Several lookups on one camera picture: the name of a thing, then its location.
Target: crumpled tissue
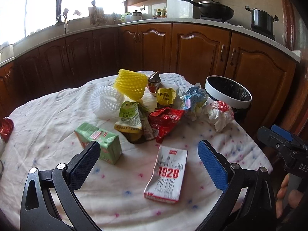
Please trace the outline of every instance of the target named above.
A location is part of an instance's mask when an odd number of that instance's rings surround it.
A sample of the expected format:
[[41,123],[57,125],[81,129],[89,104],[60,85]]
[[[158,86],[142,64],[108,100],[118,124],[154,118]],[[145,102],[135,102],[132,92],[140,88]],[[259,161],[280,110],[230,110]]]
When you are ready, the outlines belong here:
[[213,123],[215,130],[221,132],[225,126],[234,120],[232,108],[225,102],[214,101],[205,107],[208,123]]
[[201,88],[201,84],[198,82],[194,87],[183,92],[181,97],[183,103],[180,109],[185,110],[185,116],[188,119],[195,121],[203,114],[207,99],[208,95],[205,89]]

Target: human hand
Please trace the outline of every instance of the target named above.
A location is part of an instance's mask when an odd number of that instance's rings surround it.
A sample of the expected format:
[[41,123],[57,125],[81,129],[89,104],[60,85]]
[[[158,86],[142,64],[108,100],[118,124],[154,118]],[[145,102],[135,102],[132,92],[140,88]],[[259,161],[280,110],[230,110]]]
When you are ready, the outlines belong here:
[[[287,174],[281,183],[281,189],[279,189],[277,193],[277,201],[276,201],[276,215],[279,218],[282,215],[282,201],[285,197],[287,186],[289,183],[289,175]],[[298,190],[292,190],[288,196],[288,202],[291,208],[296,208],[303,197],[303,193]]]

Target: blue gripper pad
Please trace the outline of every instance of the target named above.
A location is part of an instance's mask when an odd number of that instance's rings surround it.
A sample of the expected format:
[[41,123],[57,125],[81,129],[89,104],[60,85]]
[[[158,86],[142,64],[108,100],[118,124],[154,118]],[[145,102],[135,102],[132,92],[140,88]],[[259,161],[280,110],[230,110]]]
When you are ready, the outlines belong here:
[[228,174],[204,141],[198,144],[198,155],[216,188],[225,192],[228,188]]

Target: red wrapper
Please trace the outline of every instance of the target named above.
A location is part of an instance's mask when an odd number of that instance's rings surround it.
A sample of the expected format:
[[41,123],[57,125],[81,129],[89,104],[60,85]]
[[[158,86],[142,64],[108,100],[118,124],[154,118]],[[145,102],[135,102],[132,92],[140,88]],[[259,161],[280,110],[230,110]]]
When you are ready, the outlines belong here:
[[13,121],[8,117],[4,117],[3,120],[1,121],[0,135],[5,143],[9,141],[13,128],[14,128]]
[[156,142],[163,142],[164,137],[170,133],[184,113],[184,110],[168,107],[158,109],[149,115],[148,120],[153,129]]

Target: red and white plastic bag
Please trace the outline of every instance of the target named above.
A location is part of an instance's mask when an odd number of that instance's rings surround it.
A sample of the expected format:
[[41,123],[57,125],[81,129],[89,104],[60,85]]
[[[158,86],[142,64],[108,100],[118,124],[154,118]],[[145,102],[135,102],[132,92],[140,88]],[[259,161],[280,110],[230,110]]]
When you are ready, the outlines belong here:
[[166,203],[178,202],[186,159],[187,150],[160,145],[152,177],[144,189],[144,197]]

